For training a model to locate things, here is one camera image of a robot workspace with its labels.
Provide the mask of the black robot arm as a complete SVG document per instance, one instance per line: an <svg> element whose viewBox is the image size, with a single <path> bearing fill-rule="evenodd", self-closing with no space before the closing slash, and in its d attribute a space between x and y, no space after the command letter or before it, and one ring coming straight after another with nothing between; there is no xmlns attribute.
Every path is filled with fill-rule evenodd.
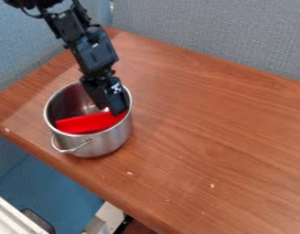
<svg viewBox="0 0 300 234"><path fill-rule="evenodd" d="M48 11L64 0L4 0L24 14L44 19L54 36L64 41L64 47L73 53L82 76L78 81L98 109L108 108L118 116L129 108L121 80L114 76L113 64L120 60L106 31L92 24L88 10L78 0L62 13Z"/></svg>

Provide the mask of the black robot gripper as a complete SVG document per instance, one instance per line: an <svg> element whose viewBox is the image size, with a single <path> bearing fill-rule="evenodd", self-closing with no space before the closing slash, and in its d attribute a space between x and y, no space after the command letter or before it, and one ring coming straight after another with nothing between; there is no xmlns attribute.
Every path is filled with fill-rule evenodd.
<svg viewBox="0 0 300 234"><path fill-rule="evenodd" d="M113 116L128 110L129 101L125 98L121 80L117 77L105 77L118 61L106 31L98 27L94 31L70 28L65 30L64 42L70 49L78 63L82 78L80 83L93 100L96 107L109 109Z"/></svg>

